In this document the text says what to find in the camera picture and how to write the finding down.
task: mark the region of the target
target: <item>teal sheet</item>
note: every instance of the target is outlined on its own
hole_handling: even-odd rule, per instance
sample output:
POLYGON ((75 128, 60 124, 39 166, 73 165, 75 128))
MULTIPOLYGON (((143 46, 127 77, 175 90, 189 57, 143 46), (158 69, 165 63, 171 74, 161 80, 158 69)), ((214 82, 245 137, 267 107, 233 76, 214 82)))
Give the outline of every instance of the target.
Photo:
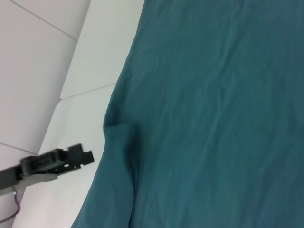
POLYGON ((74 228, 304 227, 304 1, 146 0, 104 133, 74 228))

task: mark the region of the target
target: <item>black wire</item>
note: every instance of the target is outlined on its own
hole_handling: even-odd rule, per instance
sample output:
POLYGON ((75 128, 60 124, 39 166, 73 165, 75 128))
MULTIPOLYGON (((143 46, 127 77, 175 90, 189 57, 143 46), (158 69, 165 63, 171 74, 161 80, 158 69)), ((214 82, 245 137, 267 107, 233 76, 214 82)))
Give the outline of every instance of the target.
POLYGON ((9 216, 9 217, 7 217, 7 218, 5 218, 3 220, 0 220, 0 224, 9 221, 10 219, 12 219, 13 217, 15 217, 19 213, 19 211, 20 211, 20 204, 18 203, 18 200, 17 200, 17 192, 16 191, 14 192, 14 200, 15 200, 15 203, 17 204, 17 211, 14 214, 12 214, 11 216, 9 216))

